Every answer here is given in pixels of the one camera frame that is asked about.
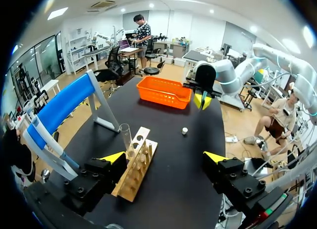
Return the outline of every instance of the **small white cap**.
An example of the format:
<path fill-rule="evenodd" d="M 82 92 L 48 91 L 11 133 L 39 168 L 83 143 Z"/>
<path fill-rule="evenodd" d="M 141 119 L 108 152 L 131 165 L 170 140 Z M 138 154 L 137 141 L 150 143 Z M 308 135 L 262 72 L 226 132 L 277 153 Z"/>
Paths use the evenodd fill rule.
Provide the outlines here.
<path fill-rule="evenodd" d="M 182 134 L 183 134 L 183 135 L 186 135 L 187 132 L 188 132 L 188 129 L 187 129 L 186 127 L 184 127 L 184 128 L 182 129 Z"/>

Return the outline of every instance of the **shelving unit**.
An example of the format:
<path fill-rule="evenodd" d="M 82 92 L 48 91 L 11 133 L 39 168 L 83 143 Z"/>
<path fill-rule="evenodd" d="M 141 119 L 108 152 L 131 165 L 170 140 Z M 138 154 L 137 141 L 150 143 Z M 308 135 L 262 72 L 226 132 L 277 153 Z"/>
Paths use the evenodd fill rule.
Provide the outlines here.
<path fill-rule="evenodd" d="M 91 51 L 91 30 L 83 31 L 82 28 L 79 28 L 70 32 L 66 47 L 71 72 L 76 74 L 76 71 L 86 66 L 83 55 Z M 87 64 L 92 62 L 93 60 L 87 59 Z"/>

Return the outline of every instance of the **air conditioner vent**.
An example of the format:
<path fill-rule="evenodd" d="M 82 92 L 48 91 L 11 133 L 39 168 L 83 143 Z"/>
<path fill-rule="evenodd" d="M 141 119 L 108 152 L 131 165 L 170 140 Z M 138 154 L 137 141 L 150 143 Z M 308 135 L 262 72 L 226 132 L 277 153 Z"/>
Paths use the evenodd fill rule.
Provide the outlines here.
<path fill-rule="evenodd" d="M 111 1 L 111 0 L 105 0 L 105 1 L 100 1 L 98 3 L 95 3 L 94 5 L 92 5 L 92 8 L 105 8 L 105 7 L 109 7 L 115 4 L 115 1 Z"/>

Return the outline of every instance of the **yellow tab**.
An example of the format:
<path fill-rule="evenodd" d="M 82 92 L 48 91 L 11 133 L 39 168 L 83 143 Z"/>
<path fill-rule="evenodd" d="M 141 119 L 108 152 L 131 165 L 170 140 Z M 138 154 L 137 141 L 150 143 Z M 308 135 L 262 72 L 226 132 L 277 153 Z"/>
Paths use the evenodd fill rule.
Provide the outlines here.
<path fill-rule="evenodd" d="M 103 158 L 100 158 L 98 160 L 106 160 L 106 161 L 110 161 L 111 164 L 113 164 L 113 162 L 115 162 L 122 154 L 124 154 L 124 151 L 110 155 L 110 156 L 106 156 Z"/>
<path fill-rule="evenodd" d="M 229 160 L 229 158 L 219 156 L 219 155 L 207 152 L 207 151 L 204 151 L 204 154 L 208 155 L 213 161 L 216 162 L 216 164 L 218 164 L 219 161 Z"/>
<path fill-rule="evenodd" d="M 194 96 L 194 103 L 197 106 L 197 108 L 199 108 L 199 109 L 201 108 L 201 105 L 202 105 L 202 98 L 203 98 L 203 96 L 201 94 L 195 94 L 195 96 Z M 203 110 L 205 110 L 210 105 L 211 101 L 212 101 L 212 98 L 210 98 L 210 97 L 205 98 Z"/>

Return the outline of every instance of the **test tube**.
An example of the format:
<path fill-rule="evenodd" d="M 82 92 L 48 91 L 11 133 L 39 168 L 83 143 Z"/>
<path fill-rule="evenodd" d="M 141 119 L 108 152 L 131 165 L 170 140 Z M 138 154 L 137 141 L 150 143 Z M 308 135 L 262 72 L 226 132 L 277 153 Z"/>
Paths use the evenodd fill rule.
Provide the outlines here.
<path fill-rule="evenodd" d="M 120 132 L 123 137 L 124 146 L 127 152 L 128 157 L 133 157 L 135 155 L 132 147 L 132 138 L 130 132 L 129 124 L 123 123 L 120 125 Z"/>

